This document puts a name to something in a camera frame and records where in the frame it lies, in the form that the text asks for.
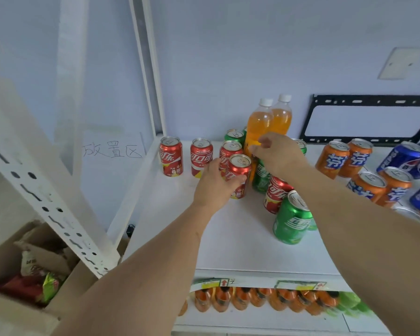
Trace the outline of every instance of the white bottle cap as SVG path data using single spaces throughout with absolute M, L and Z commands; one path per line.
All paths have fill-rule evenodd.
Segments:
M 259 105 L 264 107 L 271 107 L 273 103 L 274 99 L 261 98 Z
M 281 93 L 280 96 L 279 96 L 279 101 L 290 102 L 291 101 L 291 95 Z

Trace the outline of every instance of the light switch plate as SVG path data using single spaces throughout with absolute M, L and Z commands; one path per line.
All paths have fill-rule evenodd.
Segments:
M 378 79 L 404 79 L 419 57 L 420 48 L 394 48 Z

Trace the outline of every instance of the left hand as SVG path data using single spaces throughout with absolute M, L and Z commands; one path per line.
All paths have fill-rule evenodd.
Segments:
M 229 181 L 224 181 L 219 171 L 220 158 L 216 158 L 204 167 L 201 180 L 194 192 L 193 205 L 200 206 L 210 214 L 221 209 L 230 195 L 246 181 L 245 175 L 238 175 Z

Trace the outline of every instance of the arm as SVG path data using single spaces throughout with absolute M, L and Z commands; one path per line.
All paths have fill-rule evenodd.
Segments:
M 53 336 L 170 334 L 190 290 L 202 233 L 246 180 L 224 182 L 219 161 L 207 165 L 190 207 L 96 282 Z
M 287 136 L 260 142 L 252 153 L 305 200 L 348 285 L 394 336 L 420 335 L 420 224 L 326 177 Z

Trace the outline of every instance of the coca-cola can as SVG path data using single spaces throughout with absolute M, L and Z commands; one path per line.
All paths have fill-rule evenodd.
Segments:
M 213 160 L 213 145 L 208 139 L 197 138 L 191 143 L 190 153 L 191 174 L 201 178 L 204 166 Z
M 176 177 L 184 171 L 182 143 L 179 138 L 165 136 L 160 141 L 160 159 L 162 160 L 163 174 Z
M 226 181 L 244 174 L 249 179 L 252 171 L 252 160 L 245 154 L 234 154 L 230 156 L 226 169 Z M 230 198 L 240 199 L 246 195 L 246 181 L 236 188 Z
M 272 176 L 267 187 L 266 197 L 263 205 L 270 213 L 277 214 L 282 201 L 294 188 L 286 181 Z
M 219 171 L 222 176 L 226 175 L 226 169 L 228 167 L 229 158 L 234 154 L 242 154 L 243 146 L 241 143 L 235 140 L 227 140 L 219 149 L 219 158 L 221 162 L 219 163 Z

